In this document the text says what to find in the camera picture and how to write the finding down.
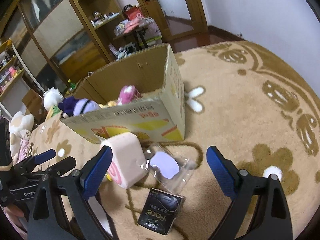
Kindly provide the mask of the clear bag with purple pad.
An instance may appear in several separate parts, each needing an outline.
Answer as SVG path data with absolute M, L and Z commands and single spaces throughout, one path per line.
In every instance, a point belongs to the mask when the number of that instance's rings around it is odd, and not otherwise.
M 173 194 L 179 194 L 190 180 L 197 163 L 184 156 L 172 154 L 160 144 L 151 144 L 137 165 L 148 171 L 165 188 Z

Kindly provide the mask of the cream bear plush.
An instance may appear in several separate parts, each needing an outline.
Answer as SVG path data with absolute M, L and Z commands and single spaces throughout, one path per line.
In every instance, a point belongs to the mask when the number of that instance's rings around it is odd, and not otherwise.
M 21 111 L 17 112 L 9 123 L 10 151 L 14 165 L 27 157 L 33 125 L 34 116 L 24 115 Z

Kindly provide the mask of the pink swirl roll plush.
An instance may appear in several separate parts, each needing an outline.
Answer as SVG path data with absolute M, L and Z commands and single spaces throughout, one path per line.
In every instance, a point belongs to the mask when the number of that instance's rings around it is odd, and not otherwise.
M 144 152 L 136 135 L 125 132 L 100 143 L 112 150 L 112 163 L 107 173 L 112 180 L 124 189 L 129 189 L 147 175 L 147 170 L 141 168 L 145 163 Z

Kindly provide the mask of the green frog toy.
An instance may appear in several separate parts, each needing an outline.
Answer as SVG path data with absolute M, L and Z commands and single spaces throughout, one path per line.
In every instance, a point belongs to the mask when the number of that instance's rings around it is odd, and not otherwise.
M 52 116 L 59 114 L 61 110 L 57 106 L 52 107 Z

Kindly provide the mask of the small brown cardboard box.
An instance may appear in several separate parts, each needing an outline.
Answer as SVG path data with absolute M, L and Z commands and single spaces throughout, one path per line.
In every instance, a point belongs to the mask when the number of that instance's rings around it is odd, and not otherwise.
M 43 99 L 33 89 L 29 89 L 23 97 L 22 102 L 25 104 L 27 110 L 34 116 L 38 124 L 46 119 L 47 111 L 43 106 Z

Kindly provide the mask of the purple hooded plush doll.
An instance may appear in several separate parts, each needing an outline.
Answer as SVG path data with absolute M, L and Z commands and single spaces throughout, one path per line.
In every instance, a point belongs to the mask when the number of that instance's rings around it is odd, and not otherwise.
M 63 99 L 63 101 L 58 104 L 58 108 L 62 111 L 63 118 L 78 116 L 101 109 L 93 100 L 76 99 L 73 96 Z

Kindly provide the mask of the white round plush toy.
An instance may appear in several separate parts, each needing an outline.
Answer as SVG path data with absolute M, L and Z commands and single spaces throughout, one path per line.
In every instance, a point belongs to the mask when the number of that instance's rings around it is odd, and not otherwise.
M 49 111 L 51 107 L 57 106 L 63 101 L 63 96 L 60 91 L 54 87 L 45 91 L 43 95 L 43 106 L 46 111 Z

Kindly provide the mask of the white shelf rack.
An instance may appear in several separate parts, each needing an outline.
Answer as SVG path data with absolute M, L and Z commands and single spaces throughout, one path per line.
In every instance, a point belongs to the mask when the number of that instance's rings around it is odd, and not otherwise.
M 24 81 L 24 75 L 29 76 L 36 87 L 44 92 L 9 38 L 1 44 L 1 115 L 8 120 L 16 112 L 25 113 L 27 109 L 22 99 L 30 86 Z

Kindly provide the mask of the green bottle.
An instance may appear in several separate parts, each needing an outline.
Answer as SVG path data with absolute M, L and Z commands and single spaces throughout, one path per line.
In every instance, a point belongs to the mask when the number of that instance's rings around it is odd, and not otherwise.
M 68 91 L 69 91 L 69 93 L 72 93 L 72 91 L 75 90 L 76 85 L 74 83 L 72 83 L 72 81 L 70 79 L 68 80 L 68 84 L 69 84 Z

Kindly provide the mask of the pink white plush toy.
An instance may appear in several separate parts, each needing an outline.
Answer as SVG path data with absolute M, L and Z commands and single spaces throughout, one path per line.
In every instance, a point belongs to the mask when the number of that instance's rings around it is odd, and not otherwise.
M 141 97 L 140 92 L 134 85 L 124 86 L 120 91 L 117 105 L 124 105 Z

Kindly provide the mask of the open cardboard box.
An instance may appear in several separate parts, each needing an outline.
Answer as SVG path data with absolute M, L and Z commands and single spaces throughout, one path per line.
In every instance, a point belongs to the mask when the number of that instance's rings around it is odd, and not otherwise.
M 138 98 L 117 105 L 124 86 L 134 85 Z M 96 111 L 61 118 L 86 140 L 131 132 L 141 142 L 173 142 L 185 138 L 184 84 L 169 44 L 140 50 L 114 61 L 83 79 L 74 92 L 77 99 L 104 105 Z

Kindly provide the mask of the wooden cabinet with shelves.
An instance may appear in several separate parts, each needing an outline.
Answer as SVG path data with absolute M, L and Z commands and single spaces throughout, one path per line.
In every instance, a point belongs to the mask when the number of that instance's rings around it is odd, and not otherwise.
M 115 57 L 116 0 L 1 0 L 1 40 L 11 39 L 27 79 L 65 92 Z

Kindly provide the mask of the small cluttered table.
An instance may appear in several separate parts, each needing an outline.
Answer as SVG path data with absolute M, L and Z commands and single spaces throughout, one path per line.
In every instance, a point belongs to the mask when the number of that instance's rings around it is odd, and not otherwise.
M 151 17 L 141 17 L 131 21 L 120 22 L 115 27 L 114 32 L 116 35 L 114 40 L 132 40 L 136 50 L 163 43 L 161 31 Z

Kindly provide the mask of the red paper gift bag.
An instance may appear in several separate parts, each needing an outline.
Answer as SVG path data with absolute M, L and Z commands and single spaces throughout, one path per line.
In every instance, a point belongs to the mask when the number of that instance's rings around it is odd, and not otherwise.
M 131 4 L 126 5 L 123 8 L 123 12 L 125 14 L 125 16 L 127 17 L 128 20 L 134 20 L 136 18 L 143 18 L 144 15 L 142 13 L 142 11 L 139 9 L 139 7 L 137 6 L 133 6 Z

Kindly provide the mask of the wooden door frame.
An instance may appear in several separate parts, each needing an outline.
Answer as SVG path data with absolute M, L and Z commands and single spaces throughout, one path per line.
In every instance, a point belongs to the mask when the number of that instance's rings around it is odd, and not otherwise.
M 137 0 L 157 23 L 163 41 L 208 31 L 201 0 Z

